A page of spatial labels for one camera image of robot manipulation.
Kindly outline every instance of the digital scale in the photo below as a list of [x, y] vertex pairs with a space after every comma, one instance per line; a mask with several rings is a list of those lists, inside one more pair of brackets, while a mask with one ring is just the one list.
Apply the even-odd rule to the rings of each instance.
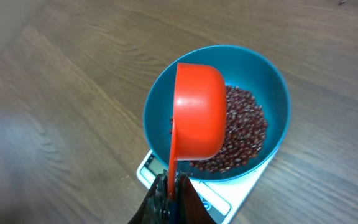
[[[233, 219], [273, 157], [274, 155], [270, 156], [251, 173], [236, 179], [221, 182], [190, 180], [216, 223], [227, 224]], [[168, 170], [150, 150], [137, 169], [136, 176], [149, 189], [157, 174], [162, 174], [164, 169]]]

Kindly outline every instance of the scoop handle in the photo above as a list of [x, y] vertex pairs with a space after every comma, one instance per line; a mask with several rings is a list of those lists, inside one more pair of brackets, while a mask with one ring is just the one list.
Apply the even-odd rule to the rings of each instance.
[[175, 176], [177, 174], [178, 154], [176, 152], [177, 129], [175, 127], [175, 120], [172, 122], [172, 138], [171, 150], [169, 155], [168, 167], [168, 198], [171, 200], [175, 196]]

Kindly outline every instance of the bowl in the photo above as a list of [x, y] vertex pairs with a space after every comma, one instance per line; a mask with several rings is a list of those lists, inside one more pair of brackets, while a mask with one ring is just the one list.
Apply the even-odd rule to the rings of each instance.
[[271, 62], [257, 52], [235, 45], [213, 45], [178, 58], [160, 74], [150, 89], [143, 116], [145, 137], [163, 164], [167, 166], [169, 162], [170, 117], [178, 62], [210, 65], [221, 72], [227, 85], [251, 91], [257, 104], [262, 105], [268, 128], [262, 150], [246, 166], [211, 174], [180, 161], [177, 171], [193, 173], [190, 178], [196, 180], [229, 180], [248, 174], [275, 154], [290, 123], [290, 94], [284, 78]]

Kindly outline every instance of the plastic bowl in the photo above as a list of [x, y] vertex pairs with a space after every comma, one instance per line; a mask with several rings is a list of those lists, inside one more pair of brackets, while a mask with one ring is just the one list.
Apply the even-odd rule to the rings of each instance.
[[157, 78], [146, 99], [143, 117], [145, 137], [165, 165], [169, 161], [170, 117], [178, 62], [210, 65], [222, 73], [227, 85], [251, 91], [257, 104], [262, 105], [268, 128], [262, 150], [246, 166], [222, 174], [210, 174], [180, 161], [177, 171], [193, 173], [191, 178], [196, 180], [227, 180], [251, 172], [274, 155], [290, 122], [290, 94], [284, 78], [271, 62], [257, 52], [234, 45], [214, 45], [194, 50], [174, 61]]

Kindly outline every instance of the brown tabletop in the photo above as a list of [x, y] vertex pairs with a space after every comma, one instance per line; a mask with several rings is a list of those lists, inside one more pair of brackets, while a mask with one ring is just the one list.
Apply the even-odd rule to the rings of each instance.
[[358, 0], [50, 1], [0, 54], [1, 223], [126, 223], [145, 98], [179, 56], [270, 59], [289, 132], [234, 223], [358, 223]]

